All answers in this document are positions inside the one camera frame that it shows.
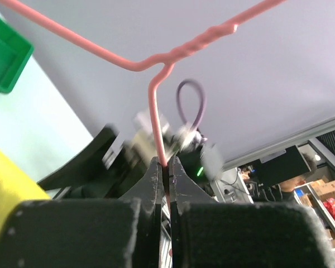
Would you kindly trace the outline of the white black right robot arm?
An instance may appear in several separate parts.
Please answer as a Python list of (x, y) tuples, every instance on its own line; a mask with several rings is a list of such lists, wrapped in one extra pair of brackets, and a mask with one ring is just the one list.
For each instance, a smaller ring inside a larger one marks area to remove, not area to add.
[[(117, 138), (114, 128), (106, 125), (92, 142), (64, 166), (43, 178), (38, 185), (45, 191), (67, 190), (64, 198), (119, 198), (130, 190), (145, 174), (156, 153), (148, 152), (147, 139), (132, 144), (124, 142), (118, 152), (113, 151)], [(220, 167), (212, 147), (202, 144), (177, 151), (188, 177), (206, 193), (212, 194), (213, 175)]]

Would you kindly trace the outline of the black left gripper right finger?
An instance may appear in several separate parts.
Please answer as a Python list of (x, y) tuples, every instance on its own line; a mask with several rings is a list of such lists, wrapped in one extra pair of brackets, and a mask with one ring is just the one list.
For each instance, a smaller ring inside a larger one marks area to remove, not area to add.
[(169, 161), (173, 267), (335, 267), (312, 209), (292, 203), (219, 203)]

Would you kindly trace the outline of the green plastic tray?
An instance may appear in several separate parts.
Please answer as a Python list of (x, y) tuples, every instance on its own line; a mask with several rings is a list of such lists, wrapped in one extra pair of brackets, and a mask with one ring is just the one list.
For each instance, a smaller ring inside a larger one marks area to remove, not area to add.
[(33, 51), (33, 45), (0, 18), (0, 94), (13, 90)]

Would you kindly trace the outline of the person in background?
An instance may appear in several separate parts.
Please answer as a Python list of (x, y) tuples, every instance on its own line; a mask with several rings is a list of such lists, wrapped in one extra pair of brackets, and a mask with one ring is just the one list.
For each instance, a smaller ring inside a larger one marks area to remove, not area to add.
[(303, 175), (296, 176), (289, 180), (283, 181), (278, 184), (282, 198), (282, 202), (292, 202), (294, 200), (294, 190), (297, 186), (305, 184), (307, 177), (313, 175), (316, 172), (317, 168), (313, 167), (310, 172)]

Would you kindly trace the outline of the yellow trousers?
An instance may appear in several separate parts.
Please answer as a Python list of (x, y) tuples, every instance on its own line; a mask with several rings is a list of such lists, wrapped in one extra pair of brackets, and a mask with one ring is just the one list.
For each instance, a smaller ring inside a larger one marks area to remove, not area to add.
[(0, 151), (0, 230), (9, 213), (22, 201), (50, 197)]

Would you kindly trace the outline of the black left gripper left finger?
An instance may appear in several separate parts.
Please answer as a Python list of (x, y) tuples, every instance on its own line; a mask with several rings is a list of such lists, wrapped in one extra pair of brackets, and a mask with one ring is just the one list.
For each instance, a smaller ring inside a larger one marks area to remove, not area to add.
[(160, 267), (161, 165), (118, 199), (28, 200), (0, 229), (0, 267)]

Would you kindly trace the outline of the black monitor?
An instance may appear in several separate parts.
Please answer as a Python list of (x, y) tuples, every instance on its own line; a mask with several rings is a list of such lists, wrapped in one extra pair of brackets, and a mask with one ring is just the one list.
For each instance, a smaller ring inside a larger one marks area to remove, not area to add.
[(257, 159), (252, 162), (252, 166), (263, 186), (273, 186), (311, 171), (296, 146)]

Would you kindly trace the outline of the pink wire hanger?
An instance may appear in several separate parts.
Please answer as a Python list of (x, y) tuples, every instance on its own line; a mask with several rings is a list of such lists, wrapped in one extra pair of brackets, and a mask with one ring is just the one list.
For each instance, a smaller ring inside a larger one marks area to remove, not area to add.
[(162, 182), (164, 186), (165, 196), (167, 201), (170, 200), (169, 193), (169, 171), (168, 160), (165, 154), (165, 148), (162, 138), (161, 125), (159, 113), (157, 108), (156, 91), (158, 86), (170, 75), (175, 63), (192, 56), (196, 52), (204, 49), (212, 42), (220, 39), (223, 36), (231, 35), (236, 32), (239, 25), (253, 19), (254, 17), (280, 5), (283, 1), (264, 0), (242, 13), (228, 19), (226, 22), (212, 26), (206, 31), (196, 36), (192, 40), (184, 43), (181, 46), (173, 48), (171, 51), (151, 55), (147, 59), (139, 62), (134, 62), (122, 58), (103, 47), (85, 39), (70, 29), (60, 25), (59, 23), (51, 20), (50, 18), (42, 15), (31, 7), (21, 3), (20, 1), (0, 1), (0, 3), (20, 15), (26, 17), (28, 20), (40, 25), (41, 27), (49, 30), (50, 32), (62, 37), (63, 39), (71, 42), (72, 44), (81, 47), (82, 49), (91, 52), (92, 54), (102, 58), (122, 69), (134, 72), (145, 71), (157, 64), (163, 64), (164, 67), (161, 71), (152, 78), (148, 86), (148, 101), (149, 112), (151, 118), (152, 132), (154, 136), (156, 152), (159, 163), (162, 166)]

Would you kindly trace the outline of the storage shelf with boxes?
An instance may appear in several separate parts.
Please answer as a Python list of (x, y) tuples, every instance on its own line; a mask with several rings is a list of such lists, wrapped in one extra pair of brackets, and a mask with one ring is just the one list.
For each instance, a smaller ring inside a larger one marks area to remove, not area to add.
[(335, 251), (335, 180), (326, 182), (326, 177), (295, 188), (297, 203), (311, 207), (319, 217)]

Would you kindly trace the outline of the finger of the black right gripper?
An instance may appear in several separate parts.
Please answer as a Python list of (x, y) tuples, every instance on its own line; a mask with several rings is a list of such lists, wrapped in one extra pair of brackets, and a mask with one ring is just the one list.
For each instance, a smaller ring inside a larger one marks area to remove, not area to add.
[(80, 153), (37, 184), (45, 191), (57, 189), (58, 195), (80, 195), (81, 187), (88, 183), (116, 178), (119, 164), (109, 164), (106, 156), (116, 138), (114, 127), (104, 126)]

